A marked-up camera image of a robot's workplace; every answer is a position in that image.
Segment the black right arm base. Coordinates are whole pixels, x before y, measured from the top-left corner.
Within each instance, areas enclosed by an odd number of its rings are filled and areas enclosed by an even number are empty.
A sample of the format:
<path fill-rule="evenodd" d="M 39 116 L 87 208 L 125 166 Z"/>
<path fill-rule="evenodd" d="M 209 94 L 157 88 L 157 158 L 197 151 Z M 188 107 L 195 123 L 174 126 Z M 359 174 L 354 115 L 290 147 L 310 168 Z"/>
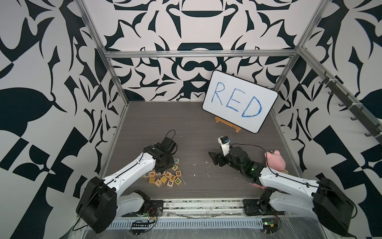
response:
<path fill-rule="evenodd" d="M 269 199 L 244 199 L 243 207 L 246 216 L 284 215 L 271 207 Z"/>

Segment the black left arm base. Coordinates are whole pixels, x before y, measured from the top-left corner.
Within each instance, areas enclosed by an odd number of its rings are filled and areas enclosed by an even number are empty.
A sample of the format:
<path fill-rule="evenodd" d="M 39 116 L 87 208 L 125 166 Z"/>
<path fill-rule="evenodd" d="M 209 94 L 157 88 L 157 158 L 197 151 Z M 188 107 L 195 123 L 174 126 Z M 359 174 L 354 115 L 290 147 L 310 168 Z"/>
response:
<path fill-rule="evenodd" d="M 163 213 L 163 208 L 163 200 L 150 200 L 144 202 L 142 208 L 138 212 L 124 214 L 122 217 L 161 216 Z"/>

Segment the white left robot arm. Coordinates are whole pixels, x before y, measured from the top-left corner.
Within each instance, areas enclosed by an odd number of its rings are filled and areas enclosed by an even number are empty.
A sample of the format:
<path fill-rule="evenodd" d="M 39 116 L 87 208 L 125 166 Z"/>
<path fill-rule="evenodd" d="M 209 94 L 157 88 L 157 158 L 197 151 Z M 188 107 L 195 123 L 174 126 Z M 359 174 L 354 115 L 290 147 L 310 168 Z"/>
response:
<path fill-rule="evenodd" d="M 95 233 L 105 231 L 116 217 L 145 214 L 150 198 L 140 190 L 123 193 L 148 172 L 163 173 L 175 165 L 173 155 L 178 145 L 167 136 L 162 142 L 143 148 L 132 162 L 119 171 L 100 179 L 92 178 L 86 185 L 76 213 Z"/>

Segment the wooden block green D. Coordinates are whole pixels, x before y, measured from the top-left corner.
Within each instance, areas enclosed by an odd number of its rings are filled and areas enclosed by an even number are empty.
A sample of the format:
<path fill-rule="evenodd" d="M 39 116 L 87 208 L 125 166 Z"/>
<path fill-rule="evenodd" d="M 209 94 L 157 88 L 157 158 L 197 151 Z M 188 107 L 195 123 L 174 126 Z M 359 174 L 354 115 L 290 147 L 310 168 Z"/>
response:
<path fill-rule="evenodd" d="M 176 178 L 174 183 L 179 186 L 182 183 L 182 180 L 180 178 Z"/>

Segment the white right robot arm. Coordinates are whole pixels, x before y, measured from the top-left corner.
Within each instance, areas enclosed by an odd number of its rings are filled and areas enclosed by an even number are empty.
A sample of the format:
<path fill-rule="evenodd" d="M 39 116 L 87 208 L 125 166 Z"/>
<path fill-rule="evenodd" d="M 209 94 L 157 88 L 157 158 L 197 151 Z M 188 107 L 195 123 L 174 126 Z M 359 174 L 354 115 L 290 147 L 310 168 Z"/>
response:
<path fill-rule="evenodd" d="M 308 180 L 272 168 L 271 157 L 280 156 L 278 151 L 264 152 L 265 163 L 252 161 L 239 146 L 209 152 L 209 156 L 214 165 L 228 165 L 250 183 L 265 188 L 260 207 L 310 217 L 338 235 L 349 235 L 350 222 L 357 208 L 332 180 Z"/>

